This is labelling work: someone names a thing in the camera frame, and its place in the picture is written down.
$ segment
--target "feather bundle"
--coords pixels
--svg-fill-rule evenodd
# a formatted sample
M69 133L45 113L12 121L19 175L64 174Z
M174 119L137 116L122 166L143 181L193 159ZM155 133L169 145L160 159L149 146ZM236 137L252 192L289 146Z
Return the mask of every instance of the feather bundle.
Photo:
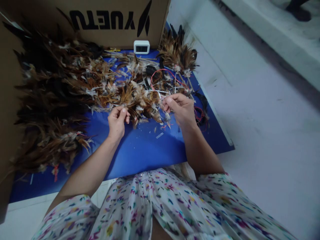
M192 49L189 44L184 43L185 31L181 25L178 33L176 33L171 24L170 27L171 29L169 31L164 29L158 48L158 57L161 57L164 66L174 70L183 82L184 80L181 75L188 78L189 85L193 90L189 78L191 76L191 72L195 70L196 66L198 66L196 65L197 51Z

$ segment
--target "finger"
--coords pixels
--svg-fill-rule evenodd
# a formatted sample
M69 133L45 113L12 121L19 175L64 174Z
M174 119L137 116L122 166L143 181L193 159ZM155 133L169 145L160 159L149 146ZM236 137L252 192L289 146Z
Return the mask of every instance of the finger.
M174 112L177 112L181 107L176 103L175 100L172 98L168 98L167 104L169 105L170 109L172 109Z
M124 119L125 119L126 115L127 115L127 110L126 110L125 108L123 108L123 109L121 110L121 112L120 112L120 115L119 115L119 118L118 118L118 119L119 119L121 122L124 122Z
M118 114L119 114L119 112L121 111L121 109L122 109L121 106L114 107L114 108L112 109L111 113L109 114L109 116L118 118Z
M171 97L176 102L185 102L185 101L189 100L189 98L187 98L182 93L175 93L175 94L170 95L169 97Z
M168 110L168 108L169 108L169 105L168 105L168 104L165 104L165 105L163 106L163 110L164 110L165 112Z

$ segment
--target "blue plastic sheet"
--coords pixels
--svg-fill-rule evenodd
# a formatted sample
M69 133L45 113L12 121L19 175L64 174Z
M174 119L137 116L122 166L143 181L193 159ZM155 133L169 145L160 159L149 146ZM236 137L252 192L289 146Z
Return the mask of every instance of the blue plastic sheet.
M157 53L158 51L151 50L148 55L142 55L141 57L155 58ZM200 86L193 73L190 79L194 90L197 90ZM195 106L202 108L199 99L195 97L195 100ZM208 124L200 128L209 145L216 154L234 150L234 146L228 143L209 105L207 111L210 117ZM108 136L108 114L104 112L94 112L92 115L90 111L87 113L87 117L90 118L86 129L87 135L95 135L92 138L94 143L90 144L90 154L92 154ZM173 124L171 129L166 127L165 130L154 120L150 120L148 123L138 124L137 129L133 129L132 123L129 125L126 124L125 135L120 142L104 180L187 161L182 133L173 114L171 115L171 124ZM156 137L160 133L163 133L163 135L157 139ZM88 152L83 149L82 152L76 156L74 164L71 167L71 173L88 157ZM58 169L57 182L54 182L54 175L51 173L53 168L50 166L44 173L34 174L32 184L30 184L31 175L25 177L28 182L15 182L12 187L10 203L58 192L70 176L66 174L66 170L62 165L60 165ZM15 179L21 176L21 173L17 173Z

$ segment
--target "white floral dress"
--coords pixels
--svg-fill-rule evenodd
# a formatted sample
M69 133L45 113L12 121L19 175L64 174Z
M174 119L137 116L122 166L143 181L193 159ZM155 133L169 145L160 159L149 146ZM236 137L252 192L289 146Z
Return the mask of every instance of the white floral dress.
M151 239L153 217L172 239L296 239L228 174L187 182L162 168L118 178L101 209L87 195L60 203L33 239Z

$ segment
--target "white digital clock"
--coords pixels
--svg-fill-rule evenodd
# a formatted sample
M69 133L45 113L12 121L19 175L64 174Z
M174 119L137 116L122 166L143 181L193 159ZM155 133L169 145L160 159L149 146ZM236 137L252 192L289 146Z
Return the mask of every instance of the white digital clock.
M150 43L149 41L135 40L133 43L133 50L135 54L148 54Z

